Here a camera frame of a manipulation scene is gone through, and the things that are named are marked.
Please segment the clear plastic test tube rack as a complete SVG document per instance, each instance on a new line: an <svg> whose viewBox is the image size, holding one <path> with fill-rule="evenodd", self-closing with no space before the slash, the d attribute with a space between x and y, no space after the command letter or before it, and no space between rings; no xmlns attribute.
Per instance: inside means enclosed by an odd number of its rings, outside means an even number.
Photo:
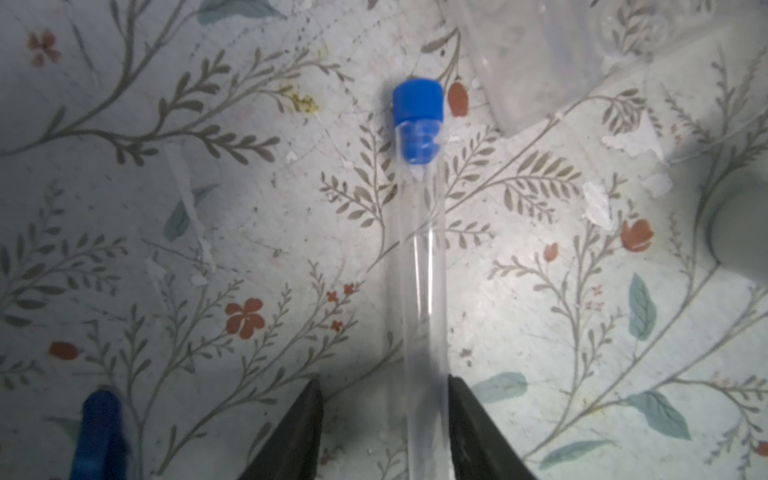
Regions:
<svg viewBox="0 0 768 480"><path fill-rule="evenodd" d="M682 34L688 1L453 1L491 112L513 136L650 62Z"/></svg>

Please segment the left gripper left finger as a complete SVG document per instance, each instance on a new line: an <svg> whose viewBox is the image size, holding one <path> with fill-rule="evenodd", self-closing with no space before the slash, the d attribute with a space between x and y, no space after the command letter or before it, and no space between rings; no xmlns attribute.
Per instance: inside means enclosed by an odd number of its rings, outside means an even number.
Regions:
<svg viewBox="0 0 768 480"><path fill-rule="evenodd" d="M239 479L315 479L323 417L324 400L320 382L312 379Z"/></svg>

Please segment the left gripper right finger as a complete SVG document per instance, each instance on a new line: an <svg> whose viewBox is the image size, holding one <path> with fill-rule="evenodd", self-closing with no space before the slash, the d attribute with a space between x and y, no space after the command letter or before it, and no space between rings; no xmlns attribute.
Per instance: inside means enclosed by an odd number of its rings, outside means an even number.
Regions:
<svg viewBox="0 0 768 480"><path fill-rule="evenodd" d="M536 480L466 382L448 376L448 428L458 480Z"/></svg>

